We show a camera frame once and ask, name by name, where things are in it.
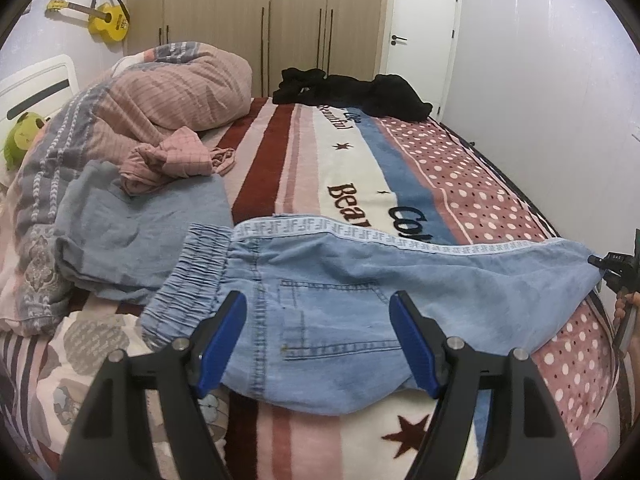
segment light blue jeans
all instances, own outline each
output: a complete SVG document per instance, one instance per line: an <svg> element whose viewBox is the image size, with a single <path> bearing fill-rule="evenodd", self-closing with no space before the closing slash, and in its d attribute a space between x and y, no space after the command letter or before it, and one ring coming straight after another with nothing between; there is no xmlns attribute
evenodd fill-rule
<svg viewBox="0 0 640 480"><path fill-rule="evenodd" d="M584 246L555 238L437 246L318 216L194 224L143 312L156 342L189 336L232 290L248 317L223 383L293 410L338 415L413 386L389 321L406 290L476 350L534 351L601 279Z"/></svg>

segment guitar neck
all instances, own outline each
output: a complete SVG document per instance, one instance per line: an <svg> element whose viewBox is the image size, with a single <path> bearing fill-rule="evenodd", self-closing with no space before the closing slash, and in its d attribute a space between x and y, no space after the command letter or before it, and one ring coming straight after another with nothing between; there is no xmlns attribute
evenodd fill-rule
<svg viewBox="0 0 640 480"><path fill-rule="evenodd" d="M104 20L107 23L111 21L111 15L107 14L106 12L100 12L100 10L95 10L95 9L92 9L91 7L85 7L84 5L73 4L71 2L68 2L66 6L69 9L77 10L78 12L84 12L85 14L88 14L90 16L95 16L96 18L100 18L101 20Z"/></svg>

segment white door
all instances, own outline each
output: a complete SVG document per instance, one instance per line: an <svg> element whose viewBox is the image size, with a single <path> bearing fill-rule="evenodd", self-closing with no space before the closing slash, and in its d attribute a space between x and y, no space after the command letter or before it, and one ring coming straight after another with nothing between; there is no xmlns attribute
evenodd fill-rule
<svg viewBox="0 0 640 480"><path fill-rule="evenodd" d="M438 120L444 111L457 4L394 0L386 73L404 77L420 99L433 105L431 117Z"/></svg>

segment stuffed toy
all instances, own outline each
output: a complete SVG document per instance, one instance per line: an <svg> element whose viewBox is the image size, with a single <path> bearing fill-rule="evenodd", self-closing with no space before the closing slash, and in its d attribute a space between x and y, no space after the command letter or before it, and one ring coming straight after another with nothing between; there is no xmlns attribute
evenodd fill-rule
<svg viewBox="0 0 640 480"><path fill-rule="evenodd" d="M47 121L48 118L34 112L25 112L20 116L4 142L4 160L9 171L20 168L33 139Z"/></svg>

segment acoustic guitar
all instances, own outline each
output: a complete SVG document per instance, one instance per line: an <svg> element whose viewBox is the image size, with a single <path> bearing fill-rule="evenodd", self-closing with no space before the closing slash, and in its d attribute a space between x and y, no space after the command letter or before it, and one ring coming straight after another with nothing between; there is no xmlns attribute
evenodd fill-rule
<svg viewBox="0 0 640 480"><path fill-rule="evenodd" d="M47 11L72 9L89 15L89 33L99 34L105 43L116 43L124 40L129 31L129 20L122 6L102 4L97 9L73 4L66 0L51 0L47 4Z"/></svg>

